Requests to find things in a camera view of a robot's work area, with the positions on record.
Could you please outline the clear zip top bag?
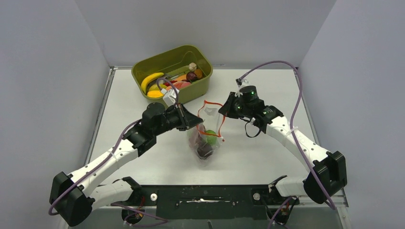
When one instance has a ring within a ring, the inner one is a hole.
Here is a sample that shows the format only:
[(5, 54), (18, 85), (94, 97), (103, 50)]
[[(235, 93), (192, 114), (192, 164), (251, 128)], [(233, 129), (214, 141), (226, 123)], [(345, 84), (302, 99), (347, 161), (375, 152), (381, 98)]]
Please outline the clear zip top bag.
[(214, 154), (224, 142), (221, 127), (225, 122), (225, 116), (219, 113), (222, 106), (220, 103), (205, 100), (197, 112), (197, 116), (203, 122), (187, 131), (189, 149), (201, 167), (212, 161)]

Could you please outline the green bumpy lime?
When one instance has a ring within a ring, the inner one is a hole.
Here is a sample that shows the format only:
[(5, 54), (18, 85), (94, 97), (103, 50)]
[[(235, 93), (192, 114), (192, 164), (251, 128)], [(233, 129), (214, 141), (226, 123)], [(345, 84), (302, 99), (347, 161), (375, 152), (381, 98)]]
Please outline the green bumpy lime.
[(216, 145), (217, 141), (218, 141), (218, 136), (217, 136), (216, 132), (213, 130), (206, 130), (205, 131), (205, 141), (211, 146)]

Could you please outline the purple red onion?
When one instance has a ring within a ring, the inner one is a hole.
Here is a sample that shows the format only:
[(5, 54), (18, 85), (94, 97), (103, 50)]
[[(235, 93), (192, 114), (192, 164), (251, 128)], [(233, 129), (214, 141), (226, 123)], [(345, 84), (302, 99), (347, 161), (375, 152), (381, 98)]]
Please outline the purple red onion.
[(199, 145), (197, 148), (197, 156), (203, 160), (208, 159), (213, 152), (213, 147), (210, 144)]

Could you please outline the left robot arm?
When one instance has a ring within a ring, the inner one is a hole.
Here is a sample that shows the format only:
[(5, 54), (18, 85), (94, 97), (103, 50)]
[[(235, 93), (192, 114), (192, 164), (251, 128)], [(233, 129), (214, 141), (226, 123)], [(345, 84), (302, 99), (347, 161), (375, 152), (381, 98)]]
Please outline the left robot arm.
[(109, 150), (80, 169), (69, 174), (60, 172), (53, 178), (48, 214), (60, 215), (74, 227), (98, 208), (129, 200), (138, 189), (134, 179), (125, 177), (113, 184), (101, 183), (152, 148), (157, 136), (172, 129), (186, 131), (202, 122), (181, 103), (168, 108), (161, 103), (149, 104), (142, 118), (129, 124)]

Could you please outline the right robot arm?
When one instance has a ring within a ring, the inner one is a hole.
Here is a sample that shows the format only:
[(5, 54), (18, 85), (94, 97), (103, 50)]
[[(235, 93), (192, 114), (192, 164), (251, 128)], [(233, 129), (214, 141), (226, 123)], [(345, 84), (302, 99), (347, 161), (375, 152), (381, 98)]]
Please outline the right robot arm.
[(306, 168), (302, 177), (281, 176), (269, 185), (269, 199), (276, 204), (290, 196), (307, 196), (323, 204), (347, 185), (346, 159), (319, 146), (297, 128), (291, 127), (284, 114), (258, 97), (256, 87), (248, 85), (230, 92), (219, 113), (241, 119), (277, 140)]

